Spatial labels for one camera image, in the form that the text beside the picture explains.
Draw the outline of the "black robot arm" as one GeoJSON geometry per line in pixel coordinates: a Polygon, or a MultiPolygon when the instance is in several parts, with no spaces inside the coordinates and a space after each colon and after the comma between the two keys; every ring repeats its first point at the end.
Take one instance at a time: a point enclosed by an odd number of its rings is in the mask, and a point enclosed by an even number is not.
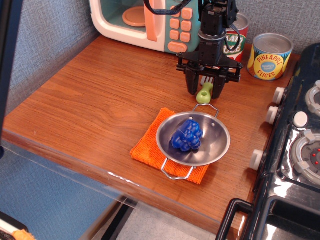
{"type": "Polygon", "coordinates": [[[238,83],[243,64],[227,57],[223,48],[228,45],[227,29],[238,32],[234,22],[239,10],[234,0],[200,0],[198,13],[199,45],[193,52],[178,52],[176,69],[185,74],[188,92],[195,95],[199,77],[213,80],[212,99],[218,99],[229,82],[238,83]]]}

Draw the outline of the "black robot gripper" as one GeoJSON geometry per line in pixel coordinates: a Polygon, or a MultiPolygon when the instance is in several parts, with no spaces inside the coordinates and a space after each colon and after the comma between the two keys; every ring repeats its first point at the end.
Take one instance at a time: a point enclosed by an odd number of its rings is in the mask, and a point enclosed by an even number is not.
{"type": "Polygon", "coordinates": [[[243,64],[223,53],[225,40],[201,39],[198,50],[178,53],[176,69],[185,73],[187,90],[191,95],[198,91],[199,75],[214,78],[212,99],[218,99],[225,83],[241,79],[243,64]]]}

